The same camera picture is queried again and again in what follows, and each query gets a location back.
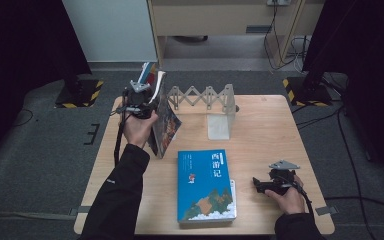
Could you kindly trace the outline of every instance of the person's left hand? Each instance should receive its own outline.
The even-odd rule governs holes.
[[[134,116],[129,116],[129,113],[126,113],[126,118],[124,137],[126,138],[127,143],[143,148],[151,134],[152,125],[158,119],[158,115],[154,110],[152,111],[151,117],[148,119],[139,119]]]

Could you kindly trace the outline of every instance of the black sleeve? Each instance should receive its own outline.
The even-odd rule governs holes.
[[[99,190],[80,239],[133,239],[149,154],[127,144]]]
[[[282,215],[276,221],[275,232],[277,240],[325,239],[309,213]]]

